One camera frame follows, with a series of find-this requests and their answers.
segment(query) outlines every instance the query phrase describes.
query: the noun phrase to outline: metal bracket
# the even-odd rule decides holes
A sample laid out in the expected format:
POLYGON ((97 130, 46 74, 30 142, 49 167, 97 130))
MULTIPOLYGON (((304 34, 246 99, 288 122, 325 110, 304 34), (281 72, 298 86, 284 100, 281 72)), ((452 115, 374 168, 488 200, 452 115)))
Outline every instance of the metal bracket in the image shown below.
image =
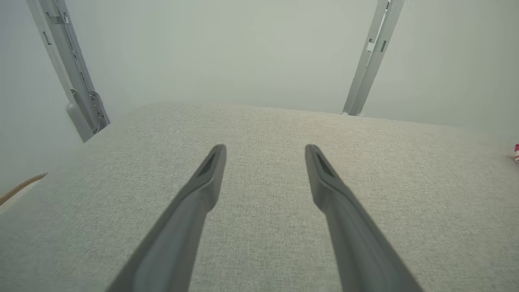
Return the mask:
POLYGON ((375 43, 368 42, 367 47, 366 47, 366 51, 373 52, 374 48, 375 48, 375 43))
POLYGON ((50 16, 47 12, 47 17, 49 18, 50 24, 70 24, 70 20, 67 16, 50 16))
POLYGON ((89 92, 90 94, 90 100, 94 104, 95 109, 97 110, 97 115, 99 118, 99 127, 95 131, 94 134, 102 130, 104 127, 108 125, 108 119, 106 118, 106 114, 104 112, 104 107, 101 101, 101 98, 99 98, 99 93, 95 92, 94 90, 91 90, 89 92))

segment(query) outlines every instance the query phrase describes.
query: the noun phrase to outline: gray plastic arm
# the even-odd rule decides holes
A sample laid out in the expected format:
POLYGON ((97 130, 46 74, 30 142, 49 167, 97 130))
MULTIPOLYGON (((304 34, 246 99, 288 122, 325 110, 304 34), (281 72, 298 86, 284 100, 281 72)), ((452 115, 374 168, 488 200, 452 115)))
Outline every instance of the gray plastic arm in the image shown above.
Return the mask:
POLYGON ((305 149, 313 201, 326 215, 343 291, 422 291, 315 145, 305 149))
POLYGON ((224 145, 209 152, 107 291, 187 291, 206 214, 218 200, 225 160, 224 145))

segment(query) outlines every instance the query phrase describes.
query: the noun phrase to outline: metal support bar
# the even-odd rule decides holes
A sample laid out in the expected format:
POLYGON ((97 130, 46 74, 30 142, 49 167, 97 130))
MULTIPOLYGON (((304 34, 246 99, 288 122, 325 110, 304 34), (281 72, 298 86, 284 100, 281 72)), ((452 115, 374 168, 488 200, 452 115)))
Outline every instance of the metal support bar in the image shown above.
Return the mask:
POLYGON ((403 6, 404 0, 378 1, 366 44, 343 108, 344 114, 361 113, 403 6))
POLYGON ((110 121, 88 74, 65 2, 27 0, 27 4, 69 99, 67 112, 86 141, 110 121), (90 134, 84 133, 85 125, 90 134))

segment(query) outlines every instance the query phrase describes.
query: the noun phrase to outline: white wall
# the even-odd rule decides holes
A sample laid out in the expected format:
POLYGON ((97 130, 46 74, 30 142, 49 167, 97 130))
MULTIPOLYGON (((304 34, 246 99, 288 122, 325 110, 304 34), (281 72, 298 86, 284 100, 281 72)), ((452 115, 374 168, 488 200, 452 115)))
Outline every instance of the white wall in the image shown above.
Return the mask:
POLYGON ((0 1, 0 195, 83 145, 27 3, 0 1))
POLYGON ((66 0, 112 121, 157 101, 340 113, 377 0, 66 0))
POLYGON ((519 139, 517 29, 517 0, 407 0, 363 113, 519 139))

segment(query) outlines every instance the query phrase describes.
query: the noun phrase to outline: couch cushion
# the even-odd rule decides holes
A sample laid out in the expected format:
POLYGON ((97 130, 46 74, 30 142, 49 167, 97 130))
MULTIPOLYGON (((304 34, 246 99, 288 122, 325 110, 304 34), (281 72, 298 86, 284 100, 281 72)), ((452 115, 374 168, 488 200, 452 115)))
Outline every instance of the couch cushion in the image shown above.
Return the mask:
POLYGON ((457 128, 239 105, 147 106, 0 216, 0 290, 103 290, 227 145, 190 290, 341 289, 304 147, 318 145, 425 291, 517 290, 519 164, 457 128))

